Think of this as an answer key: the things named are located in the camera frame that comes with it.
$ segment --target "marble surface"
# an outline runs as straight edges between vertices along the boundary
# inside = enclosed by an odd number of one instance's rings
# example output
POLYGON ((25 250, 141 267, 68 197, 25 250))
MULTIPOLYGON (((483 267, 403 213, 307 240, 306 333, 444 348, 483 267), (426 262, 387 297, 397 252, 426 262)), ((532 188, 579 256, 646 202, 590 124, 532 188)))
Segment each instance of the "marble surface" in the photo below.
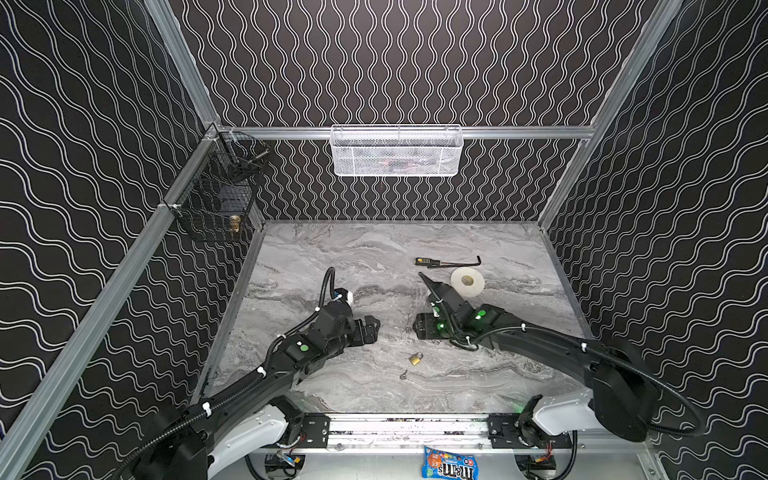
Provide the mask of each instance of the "marble surface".
POLYGON ((306 409, 517 412, 537 393, 581 388, 524 356, 416 339, 410 329, 415 315, 429 311, 418 272, 448 283, 452 269, 427 270, 414 266, 414 258, 470 262, 476 255, 484 261, 476 268, 485 290, 470 303, 492 303, 581 336, 534 225, 271 223, 210 391, 256 368, 272 339, 312 312, 329 266, 336 268, 336 285, 355 293, 355 317, 374 315, 382 326, 375 345, 347 349, 290 393, 306 409), (412 366, 408 357, 417 352, 423 359, 412 366))

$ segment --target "candy bag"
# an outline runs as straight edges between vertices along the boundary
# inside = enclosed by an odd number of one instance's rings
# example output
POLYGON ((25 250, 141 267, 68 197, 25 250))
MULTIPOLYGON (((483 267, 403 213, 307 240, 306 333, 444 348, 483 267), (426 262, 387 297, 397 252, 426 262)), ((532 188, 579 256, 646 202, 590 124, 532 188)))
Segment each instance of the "candy bag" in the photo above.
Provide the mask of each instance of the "candy bag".
POLYGON ((457 455, 424 447, 422 478, 478 480, 478 464, 472 455, 457 455))

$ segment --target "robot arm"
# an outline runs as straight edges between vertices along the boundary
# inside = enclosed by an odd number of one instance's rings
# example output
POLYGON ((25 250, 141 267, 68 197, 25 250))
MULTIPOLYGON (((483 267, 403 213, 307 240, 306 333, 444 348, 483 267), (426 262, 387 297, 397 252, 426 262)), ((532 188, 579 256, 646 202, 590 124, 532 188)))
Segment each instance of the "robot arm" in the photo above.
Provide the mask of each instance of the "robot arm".
POLYGON ((183 412, 169 408, 156 414, 151 432, 154 437, 148 437, 151 440, 131 453, 112 478, 120 478, 127 468, 140 480, 204 480, 242 457, 217 448, 225 439, 229 446, 243 445, 244 453, 248 453, 258 447, 254 439, 264 439, 261 445, 268 445, 285 435, 298 435, 301 418, 288 423, 281 414, 290 408, 275 409, 267 404, 321 369, 327 359, 341 355, 346 347, 374 343, 378 338, 380 322, 372 316, 353 319, 346 290, 331 290, 334 300, 275 339, 257 369, 183 412))
POLYGON ((419 314, 413 323, 420 339, 447 339, 467 350, 483 345, 519 353, 587 387, 565 396, 531 398, 516 425, 516 433, 525 443, 542 447, 563 431, 600 426, 632 442, 644 441, 649 429, 676 435, 701 433, 698 409, 653 376, 629 342, 596 342, 565 335, 487 303, 474 308, 450 285, 419 275, 429 288, 433 308, 433 313, 419 314), (680 431, 651 423, 662 389, 697 417, 696 428, 680 431))

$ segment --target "wall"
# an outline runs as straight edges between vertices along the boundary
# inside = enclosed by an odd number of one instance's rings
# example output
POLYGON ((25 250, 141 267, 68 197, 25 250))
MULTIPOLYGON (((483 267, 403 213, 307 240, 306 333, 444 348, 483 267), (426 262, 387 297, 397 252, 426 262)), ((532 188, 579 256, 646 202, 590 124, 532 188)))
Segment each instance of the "wall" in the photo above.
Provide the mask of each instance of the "wall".
POLYGON ((0 12, 2 438, 204 129, 142 2, 0 12))
POLYGON ((675 480, 768 476, 767 31, 764 0, 685 1, 549 232, 595 336, 704 410, 653 437, 675 480))
POLYGON ((171 5, 222 122, 583 125, 654 0, 171 5))
POLYGON ((188 405, 251 233, 209 245, 174 223, 23 478, 105 478, 158 407, 188 405))
MULTIPOLYGON (((656 0, 171 0, 222 122, 586 125, 656 0)), ((338 178, 281 141, 259 195, 281 220, 537 220, 572 140, 470 141, 450 179, 338 178)))
MULTIPOLYGON (((536 221, 578 141, 466 141, 454 177, 338 177, 327 141, 278 141, 257 179, 270 220, 536 221)), ((239 136, 234 149, 252 151, 239 136)))

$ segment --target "white tape roll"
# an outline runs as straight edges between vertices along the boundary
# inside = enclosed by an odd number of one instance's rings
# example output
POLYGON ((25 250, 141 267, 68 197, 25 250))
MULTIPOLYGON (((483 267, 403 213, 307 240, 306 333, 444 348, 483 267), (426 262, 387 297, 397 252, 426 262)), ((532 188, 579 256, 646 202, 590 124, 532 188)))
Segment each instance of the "white tape roll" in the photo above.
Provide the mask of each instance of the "white tape roll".
POLYGON ((485 279, 470 266, 460 266, 451 273, 451 286, 463 297, 477 296, 485 288, 485 279))

